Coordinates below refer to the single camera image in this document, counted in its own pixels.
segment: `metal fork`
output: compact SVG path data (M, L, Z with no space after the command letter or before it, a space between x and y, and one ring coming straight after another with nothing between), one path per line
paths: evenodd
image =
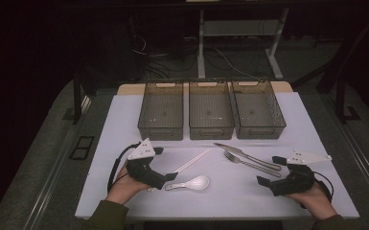
M251 164L251 163L248 163L248 162L244 162L239 157L234 156L233 154L231 154L227 150L223 154L226 156L226 158L228 158L230 161L232 161L235 164L242 163L242 164L245 164L245 165L250 166L252 168L255 168L257 170L260 170L260 171L262 171L264 173L268 173L268 174L274 175L276 177L280 177L281 176L278 172L274 172L272 170L268 170L268 169L262 168L260 166L254 165L254 164Z

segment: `utensil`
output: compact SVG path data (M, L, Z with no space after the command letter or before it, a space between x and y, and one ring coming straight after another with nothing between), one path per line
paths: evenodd
M236 163L236 164L243 163L243 164L245 164L247 166L250 166L252 168L255 168L257 170L260 170L260 171L262 171L264 173L268 173L268 174L274 175L276 177L280 177L281 176L278 172L274 172L274 171L271 171L271 170L262 168L260 166L254 165L254 164L251 164L251 163L248 163L248 162L244 162L239 157L236 157L236 156L232 155L231 153L229 153L227 150L223 154L226 156L226 158L228 158L233 163Z
M210 152L211 150L212 149L207 149L207 150L203 151L200 155L194 157L191 161L187 162L185 165L181 166L180 168L178 168L174 172L175 173L181 173L183 170L187 169L189 166L194 164L199 158L201 158L202 156L204 156L206 153Z
M177 183L177 184L168 184L164 189L166 191L179 189L179 188L188 188L192 190L204 190L208 187L209 178L205 175L197 176L196 178L189 180L184 183Z
M242 150L237 149L235 147L226 146L226 145L220 144L220 143L214 143L214 144L217 145L217 146L219 146L219 147L221 147L221 148L223 148L224 150L233 152L233 153L235 153L235 154L237 154L239 156L242 156L242 157L244 157L246 159L249 159L251 161L254 161L254 162L258 163L259 165L268 167L268 168L270 168L270 169L272 169L274 171L280 171L282 169L282 167L279 166L279 165L275 165L275 164L271 164L271 163L268 163L268 162L263 161L263 160L259 160L259 159L255 158L253 156L250 156L250 155L244 153Z

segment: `wrist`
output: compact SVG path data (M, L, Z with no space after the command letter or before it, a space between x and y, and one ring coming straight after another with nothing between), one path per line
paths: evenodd
M318 200L318 202L305 202L303 204L317 221L328 219L337 215L336 210L328 200Z
M134 186L125 186L124 184L114 184L105 200L119 204L125 204L134 197L140 190Z

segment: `floor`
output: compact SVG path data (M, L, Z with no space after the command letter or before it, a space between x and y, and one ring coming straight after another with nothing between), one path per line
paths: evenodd
M276 81L265 59L264 48L269 45L269 40L236 39L226 38L222 43L214 39L206 41L207 77L238 77L246 73L248 77L269 77ZM191 38L188 38L188 42L188 49L185 50L188 55L185 58L154 58L150 64L144 66L147 70L143 80L149 76L196 77L196 43ZM339 45L330 43L313 47L313 44L314 40L309 37L281 40L276 58L284 81L294 82L321 66L334 56ZM361 120L341 124L334 115L334 90L328 95L320 95L315 90L320 77L293 90L300 94L360 214L360 218L348 221L356 229L369 229L369 173L366 173L369 172L369 166L364 164L369 163L369 109L355 89L348 87L346 105L352 106ZM73 125L73 121L66 116L73 107L72 83L64 87L0 205L0 229L81 228L83 220L75 218L74 213L115 92L116 89L104 88L95 97L89 97L84 102L81 120ZM87 159L70 160L69 154L80 136L94 136L93 146ZM252 229L252 223L237 224L237 229ZM275 225L272 229L311 229L312 220L285 220L281 225ZM194 229L233 228L201 224Z

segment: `black strap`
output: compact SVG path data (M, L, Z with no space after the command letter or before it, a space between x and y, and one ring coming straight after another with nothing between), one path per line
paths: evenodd
M132 148L136 149L139 145L140 145L140 142L138 144L128 146L124 151L122 151L122 153L119 155L119 157L115 160L115 163L113 164L113 168L112 168L112 171L110 172L110 176L109 176L109 179L108 179L108 185L107 185L107 191L108 192L112 188L112 185L114 183L113 178L115 177L116 170L118 170L119 164L121 163L122 157L124 156L124 154L128 150L130 150Z

